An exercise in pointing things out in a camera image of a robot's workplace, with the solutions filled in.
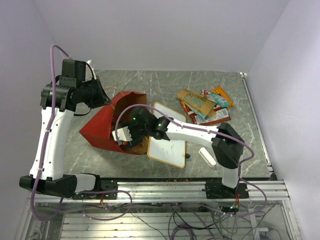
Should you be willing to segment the red brown paper bag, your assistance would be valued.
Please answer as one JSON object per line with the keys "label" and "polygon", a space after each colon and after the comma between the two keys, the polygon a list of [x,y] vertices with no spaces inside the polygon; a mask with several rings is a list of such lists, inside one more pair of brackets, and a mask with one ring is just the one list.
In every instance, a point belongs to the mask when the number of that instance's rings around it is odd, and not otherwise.
{"label": "red brown paper bag", "polygon": [[121,91],[116,87],[108,86],[105,89],[114,89],[117,94],[112,98],[110,105],[100,109],[79,131],[79,133],[95,148],[131,154],[143,155],[148,150],[149,140],[133,148],[121,148],[112,136],[116,121],[121,112],[134,104],[147,104],[147,95],[136,91]]}

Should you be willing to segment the brown teal chips bag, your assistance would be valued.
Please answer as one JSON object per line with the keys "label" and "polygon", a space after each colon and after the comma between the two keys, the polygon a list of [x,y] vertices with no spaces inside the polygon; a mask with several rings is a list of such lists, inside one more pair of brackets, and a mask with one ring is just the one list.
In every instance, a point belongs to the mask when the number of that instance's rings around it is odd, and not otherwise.
{"label": "brown teal chips bag", "polygon": [[214,111],[215,103],[205,99],[194,91],[183,89],[177,93],[177,98],[194,109],[203,119],[216,115]]}

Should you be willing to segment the teal snack bar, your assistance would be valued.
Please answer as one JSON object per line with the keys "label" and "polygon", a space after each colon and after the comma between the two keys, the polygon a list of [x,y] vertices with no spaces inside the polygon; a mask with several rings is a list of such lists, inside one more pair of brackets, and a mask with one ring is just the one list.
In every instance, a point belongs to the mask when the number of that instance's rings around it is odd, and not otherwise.
{"label": "teal snack bar", "polygon": [[215,103],[216,105],[219,105],[223,108],[227,108],[230,106],[229,102],[223,97],[220,96],[219,94],[216,94],[212,91],[208,90],[200,90],[201,95],[203,95],[207,100]]}

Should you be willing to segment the red Doritos bag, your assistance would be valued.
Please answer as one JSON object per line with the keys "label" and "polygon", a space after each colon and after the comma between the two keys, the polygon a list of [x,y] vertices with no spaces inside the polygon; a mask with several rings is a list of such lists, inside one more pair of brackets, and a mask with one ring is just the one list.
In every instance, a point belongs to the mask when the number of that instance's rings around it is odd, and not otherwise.
{"label": "red Doritos bag", "polygon": [[182,106],[185,113],[189,116],[191,122],[196,125],[202,126],[211,126],[217,125],[223,122],[227,122],[231,120],[229,112],[225,107],[214,107],[214,116],[206,116],[202,118],[195,110],[190,108],[184,101],[179,100],[180,105]]}

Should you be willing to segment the orange honey snack bag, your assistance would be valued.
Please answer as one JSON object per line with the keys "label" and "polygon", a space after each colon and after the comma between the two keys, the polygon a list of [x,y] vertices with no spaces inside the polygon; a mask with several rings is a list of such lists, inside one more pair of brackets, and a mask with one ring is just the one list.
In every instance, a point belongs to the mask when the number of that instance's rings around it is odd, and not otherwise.
{"label": "orange honey snack bag", "polygon": [[216,88],[212,88],[210,89],[210,91],[216,95],[219,95],[219,105],[223,108],[231,108],[234,107],[234,103],[231,100],[231,98],[227,95],[227,93],[225,92],[225,90],[223,89],[223,87],[221,85],[218,85],[218,87]]}

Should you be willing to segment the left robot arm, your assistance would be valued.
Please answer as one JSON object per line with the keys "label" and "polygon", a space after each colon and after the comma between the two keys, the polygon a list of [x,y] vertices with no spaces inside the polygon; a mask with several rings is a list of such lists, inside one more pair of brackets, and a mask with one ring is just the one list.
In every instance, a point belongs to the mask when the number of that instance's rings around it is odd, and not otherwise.
{"label": "left robot arm", "polygon": [[61,74],[41,91],[41,133],[29,174],[19,186],[38,194],[71,198],[85,192],[96,199],[102,193],[100,177],[92,173],[65,174],[63,161],[67,133],[78,104],[90,110],[111,104],[88,62],[64,59]]}

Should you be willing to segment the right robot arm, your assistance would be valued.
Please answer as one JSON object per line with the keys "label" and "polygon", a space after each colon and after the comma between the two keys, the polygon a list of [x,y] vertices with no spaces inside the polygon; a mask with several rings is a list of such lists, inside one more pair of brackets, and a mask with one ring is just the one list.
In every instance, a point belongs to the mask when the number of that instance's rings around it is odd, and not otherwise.
{"label": "right robot arm", "polygon": [[145,107],[136,106],[130,113],[129,132],[134,141],[140,137],[156,140],[185,141],[211,147],[223,168],[221,194],[226,198],[238,192],[240,157],[244,141],[228,123],[218,127],[186,123],[168,116],[156,117]]}

